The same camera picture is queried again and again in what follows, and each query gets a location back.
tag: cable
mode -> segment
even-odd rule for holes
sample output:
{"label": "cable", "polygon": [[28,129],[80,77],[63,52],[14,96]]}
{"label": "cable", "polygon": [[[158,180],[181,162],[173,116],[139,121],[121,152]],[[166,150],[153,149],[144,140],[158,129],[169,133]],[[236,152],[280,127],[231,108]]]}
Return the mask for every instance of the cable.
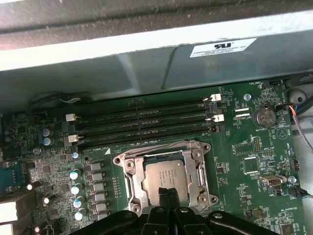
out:
{"label": "cable", "polygon": [[297,106],[297,114],[301,115],[308,111],[313,106],[313,96],[304,101],[301,105]]}
{"label": "cable", "polygon": [[301,126],[300,126],[300,123],[299,123],[299,120],[298,120],[298,117],[297,117],[297,114],[296,114],[296,111],[293,109],[293,107],[291,105],[289,105],[289,108],[291,110],[291,113],[292,113],[292,119],[294,120],[294,123],[299,131],[299,134],[302,138],[302,140],[304,141],[304,143],[310,148],[310,150],[313,152],[313,147],[312,145],[310,144],[310,142],[308,141],[308,139],[306,138]]}

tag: gray metal panel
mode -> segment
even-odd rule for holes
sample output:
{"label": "gray metal panel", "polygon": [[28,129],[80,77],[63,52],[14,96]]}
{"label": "gray metal panel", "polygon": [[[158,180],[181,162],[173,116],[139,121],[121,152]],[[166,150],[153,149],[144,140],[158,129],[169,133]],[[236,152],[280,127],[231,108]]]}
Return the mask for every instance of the gray metal panel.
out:
{"label": "gray metal panel", "polygon": [[133,70],[123,56],[73,61],[0,73],[0,109],[25,110],[41,93],[81,92],[94,99],[140,94]]}
{"label": "gray metal panel", "polygon": [[312,38],[313,31],[260,37],[241,52],[196,58],[190,58],[194,45],[178,47],[164,88],[214,85],[312,70]]}
{"label": "gray metal panel", "polygon": [[[302,116],[313,115],[313,108],[308,110]],[[313,144],[313,118],[309,118],[301,123],[301,126],[306,134],[308,141]],[[294,131],[294,145],[297,159],[300,160],[301,171],[299,172],[301,187],[308,191],[308,193],[313,194],[313,153],[302,141],[300,135],[297,131]],[[307,222],[307,232],[308,234],[313,234],[313,223],[310,221],[313,218],[313,199],[308,198],[303,200],[304,204],[304,219]]]}

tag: chip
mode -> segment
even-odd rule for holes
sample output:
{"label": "chip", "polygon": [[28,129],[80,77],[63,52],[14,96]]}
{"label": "chip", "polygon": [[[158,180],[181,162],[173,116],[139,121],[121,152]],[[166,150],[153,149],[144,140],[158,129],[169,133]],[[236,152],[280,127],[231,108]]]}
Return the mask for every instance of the chip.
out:
{"label": "chip", "polygon": [[101,163],[93,163],[90,165],[90,169],[92,171],[101,170],[101,168],[102,168]]}
{"label": "chip", "polygon": [[106,211],[108,209],[107,204],[105,203],[97,204],[96,208],[97,211]]}
{"label": "chip", "polygon": [[242,196],[242,197],[241,197],[241,201],[242,201],[242,202],[246,202],[246,201],[247,201],[246,196]]}
{"label": "chip", "polygon": [[281,226],[282,235],[293,235],[293,226],[292,224],[284,224]]}
{"label": "chip", "polygon": [[252,174],[259,172],[258,160],[256,157],[244,159],[245,174]]}
{"label": "chip", "polygon": [[107,199],[105,193],[97,193],[94,195],[94,199],[96,202],[105,201]]}
{"label": "chip", "polygon": [[69,187],[68,184],[61,184],[62,191],[68,191]]}
{"label": "chip", "polygon": [[104,191],[104,183],[97,183],[93,185],[93,190],[95,192]]}
{"label": "chip", "polygon": [[218,167],[217,168],[217,173],[224,173],[224,168],[223,167]]}
{"label": "chip", "polygon": [[58,209],[52,209],[50,213],[51,215],[58,215]]}
{"label": "chip", "polygon": [[26,163],[26,167],[27,169],[35,169],[36,164],[34,162],[29,162],[29,163]]}
{"label": "chip", "polygon": [[262,210],[261,209],[254,209],[253,210],[253,216],[255,218],[261,218],[263,216]]}
{"label": "chip", "polygon": [[251,217],[252,216],[252,211],[251,210],[246,211],[246,216],[247,217]]}
{"label": "chip", "polygon": [[188,185],[182,160],[163,161],[147,165],[142,186],[147,191],[153,206],[159,204],[159,188],[176,188],[181,202],[188,199]]}
{"label": "chip", "polygon": [[103,179],[103,176],[102,176],[102,173],[94,173],[92,174],[92,180],[93,181],[99,181],[99,180],[102,180]]}
{"label": "chip", "polygon": [[49,166],[44,166],[43,167],[43,173],[49,173],[50,172],[50,167]]}

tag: gray cable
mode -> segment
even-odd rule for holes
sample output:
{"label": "gray cable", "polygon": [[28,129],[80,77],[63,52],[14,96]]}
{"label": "gray cable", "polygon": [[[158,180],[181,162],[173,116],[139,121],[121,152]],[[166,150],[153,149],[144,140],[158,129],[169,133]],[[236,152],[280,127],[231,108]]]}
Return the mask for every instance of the gray cable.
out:
{"label": "gray cable", "polygon": [[306,138],[305,134],[303,133],[303,130],[300,126],[299,120],[297,116],[292,116],[293,120],[294,120],[294,124],[297,126],[297,129],[299,131],[299,134],[302,138],[302,140],[304,141],[304,143],[310,148],[310,150],[313,152],[313,147],[310,144],[310,142],[308,141],[308,139]]}

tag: screw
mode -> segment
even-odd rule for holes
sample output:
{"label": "screw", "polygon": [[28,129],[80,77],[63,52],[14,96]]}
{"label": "screw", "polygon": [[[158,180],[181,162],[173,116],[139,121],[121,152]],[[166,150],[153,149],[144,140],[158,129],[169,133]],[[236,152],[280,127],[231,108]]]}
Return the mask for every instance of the screw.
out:
{"label": "screw", "polygon": [[201,154],[199,152],[196,152],[193,154],[194,158],[199,158],[201,156]]}
{"label": "screw", "polygon": [[245,101],[249,101],[249,100],[251,100],[251,98],[252,98],[252,96],[250,94],[245,94],[244,95],[244,100]]}
{"label": "screw", "polygon": [[295,183],[297,183],[297,178],[295,178],[294,176],[291,175],[288,177],[288,182],[291,184],[295,184]]}
{"label": "screw", "polygon": [[223,218],[223,216],[220,213],[215,213],[215,214],[213,214],[213,216],[216,219],[222,219]]}
{"label": "screw", "polygon": [[182,213],[187,213],[187,212],[188,212],[188,208],[183,207],[183,208],[180,209],[180,211],[181,211]]}
{"label": "screw", "polygon": [[126,166],[127,166],[127,168],[133,168],[134,167],[134,162],[133,161],[128,161],[127,163],[126,163]]}
{"label": "screw", "polygon": [[202,196],[200,196],[200,197],[199,197],[199,199],[200,199],[200,201],[202,201],[202,202],[205,202],[205,201],[206,201],[206,197],[205,197],[205,196],[203,196],[203,195],[202,195]]}

